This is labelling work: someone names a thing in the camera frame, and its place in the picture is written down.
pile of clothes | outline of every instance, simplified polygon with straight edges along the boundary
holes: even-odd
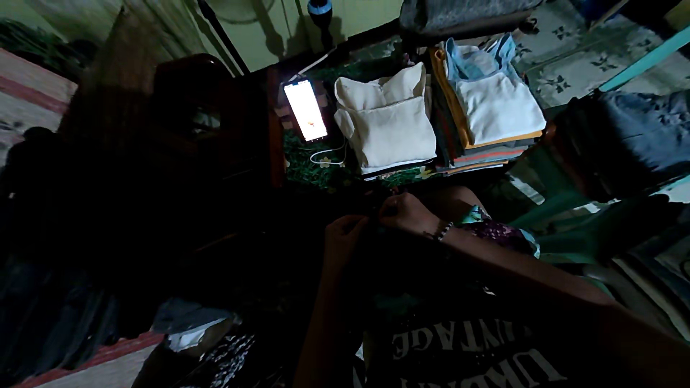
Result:
[[[449,39],[429,53],[430,74],[418,63],[368,83],[335,82],[335,122],[364,179],[431,164],[445,175],[498,167],[542,135],[544,115],[511,65],[510,34],[483,50]]]
[[[436,157],[424,64],[363,83],[335,81],[335,122],[355,151],[364,179],[421,166]]]
[[[437,171],[450,175],[499,167],[542,135],[546,120],[511,65],[515,42],[502,35],[485,49],[453,39],[429,48]]]

charging cable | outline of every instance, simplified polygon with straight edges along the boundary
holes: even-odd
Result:
[[[333,51],[335,51],[335,49],[336,49],[335,47],[334,47],[334,48],[331,48],[330,51],[328,51],[323,57],[317,59],[316,62],[314,62],[313,64],[311,64],[311,65],[309,65],[309,66],[303,68],[302,70],[298,71],[297,74],[293,75],[293,77],[290,78],[290,80],[289,80],[288,82],[294,81],[294,80],[297,79],[300,75],[304,74],[304,72],[306,72],[307,70],[309,70],[309,69],[311,69],[312,67],[314,67],[314,66],[320,64],[321,62],[323,62],[323,60],[326,59],[330,54],[332,54]]]
[[[309,161],[312,162],[312,163],[316,163],[316,164],[338,164],[338,165],[342,165],[343,163],[345,163],[345,158],[347,157],[347,147],[346,147],[346,145],[347,145],[347,139],[345,138],[345,136],[343,136],[343,145],[342,145],[342,146],[340,146],[340,147],[338,147],[338,148],[333,148],[333,149],[331,149],[331,150],[325,150],[325,151],[319,151],[319,152],[317,152],[317,153],[313,153],[313,154],[309,157]],[[331,151],[338,151],[338,150],[341,150],[341,149],[343,149],[343,148],[345,148],[345,151],[344,151],[344,154],[343,154],[343,160],[342,160],[342,162],[318,162],[318,161],[314,160],[314,156],[319,155],[320,153],[327,153],[327,152],[331,152]]]

smartphone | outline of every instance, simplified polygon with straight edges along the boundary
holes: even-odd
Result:
[[[328,135],[314,89],[308,79],[283,86],[305,142],[316,142]]]

folded white shirt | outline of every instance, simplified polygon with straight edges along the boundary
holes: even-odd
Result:
[[[472,144],[521,136],[546,127],[546,120],[527,85],[498,72],[477,81],[455,83],[467,117]]]
[[[390,78],[335,82],[335,122],[352,146],[362,173],[432,159],[436,137],[425,106],[423,64]]]

green floral mat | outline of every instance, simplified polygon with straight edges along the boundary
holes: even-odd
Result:
[[[347,77],[356,81],[368,82],[380,77],[394,75],[401,69],[400,65],[390,58],[376,59],[373,61],[360,61],[355,64],[345,64],[334,68],[322,68],[312,70],[306,75],[310,79],[324,82],[331,103],[335,101],[333,85],[338,77]],[[329,128],[330,132],[338,132],[338,127]],[[338,148],[342,145],[342,137],[337,135],[325,142],[305,144],[293,130],[286,130],[283,135],[283,151],[286,159],[286,178],[298,191],[326,191],[336,193],[349,186],[363,182],[357,172],[357,158],[352,150],[349,150],[345,163],[315,164],[309,157],[318,151]],[[340,162],[344,149],[319,154],[315,157],[321,162]],[[433,167],[415,167],[404,171],[398,171],[386,177],[380,177],[379,182],[383,187],[394,187],[410,184],[437,176]]]

